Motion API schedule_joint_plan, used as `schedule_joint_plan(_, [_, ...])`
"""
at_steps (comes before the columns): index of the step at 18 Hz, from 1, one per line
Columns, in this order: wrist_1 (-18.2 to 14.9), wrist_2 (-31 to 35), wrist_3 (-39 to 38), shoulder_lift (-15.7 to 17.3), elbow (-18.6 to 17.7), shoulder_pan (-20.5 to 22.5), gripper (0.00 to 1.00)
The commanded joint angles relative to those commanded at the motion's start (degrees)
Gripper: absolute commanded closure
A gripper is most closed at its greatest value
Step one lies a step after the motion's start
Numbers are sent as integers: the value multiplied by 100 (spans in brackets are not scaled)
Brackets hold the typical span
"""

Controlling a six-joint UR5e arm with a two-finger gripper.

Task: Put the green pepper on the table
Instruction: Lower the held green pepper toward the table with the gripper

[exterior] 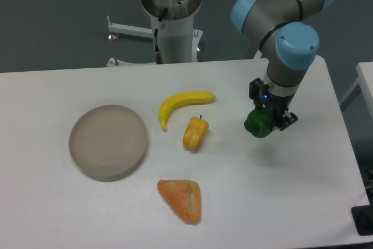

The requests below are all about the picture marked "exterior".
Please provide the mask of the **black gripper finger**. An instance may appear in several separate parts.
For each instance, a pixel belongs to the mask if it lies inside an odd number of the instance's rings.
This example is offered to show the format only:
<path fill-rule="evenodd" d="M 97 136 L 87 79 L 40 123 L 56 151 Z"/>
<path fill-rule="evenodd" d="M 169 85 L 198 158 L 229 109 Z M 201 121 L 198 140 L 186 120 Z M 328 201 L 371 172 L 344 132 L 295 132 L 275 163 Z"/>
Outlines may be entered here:
<path fill-rule="evenodd" d="M 286 128 L 291 126 L 293 123 L 298 121 L 298 117 L 287 110 L 284 111 L 278 111 L 278 110 L 273 110 L 272 111 L 273 115 L 273 128 L 272 131 L 274 130 L 279 130 L 279 131 L 284 131 Z"/>
<path fill-rule="evenodd" d="M 260 78 L 256 78 L 249 84 L 249 98 L 255 106 L 266 106 L 268 103 L 269 85 Z"/>

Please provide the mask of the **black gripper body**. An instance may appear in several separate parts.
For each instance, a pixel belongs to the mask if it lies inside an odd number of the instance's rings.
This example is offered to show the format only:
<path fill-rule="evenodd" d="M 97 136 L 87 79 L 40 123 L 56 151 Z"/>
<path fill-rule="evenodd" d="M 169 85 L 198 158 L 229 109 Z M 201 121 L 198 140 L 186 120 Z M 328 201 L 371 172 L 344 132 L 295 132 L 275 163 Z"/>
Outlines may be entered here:
<path fill-rule="evenodd" d="M 269 91 L 269 85 L 263 85 L 260 89 L 260 101 L 264 106 L 270 108 L 277 118 L 283 118 L 293 97 L 294 94 L 284 97 L 277 96 Z"/>

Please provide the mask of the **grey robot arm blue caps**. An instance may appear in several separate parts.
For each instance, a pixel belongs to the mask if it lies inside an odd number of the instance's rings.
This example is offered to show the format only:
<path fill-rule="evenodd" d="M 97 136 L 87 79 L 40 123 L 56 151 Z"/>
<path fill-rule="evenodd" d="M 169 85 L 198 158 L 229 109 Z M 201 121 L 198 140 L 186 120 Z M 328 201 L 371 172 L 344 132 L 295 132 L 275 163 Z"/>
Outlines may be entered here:
<path fill-rule="evenodd" d="M 235 28 L 268 60 L 263 78 L 249 84 L 255 108 L 245 129 L 258 138 L 297 121 L 288 107 L 313 63 L 319 36 L 303 20 L 335 0 L 238 0 L 231 11 Z M 141 0 L 152 24 L 157 64 L 191 62 L 193 18 L 202 0 Z"/>

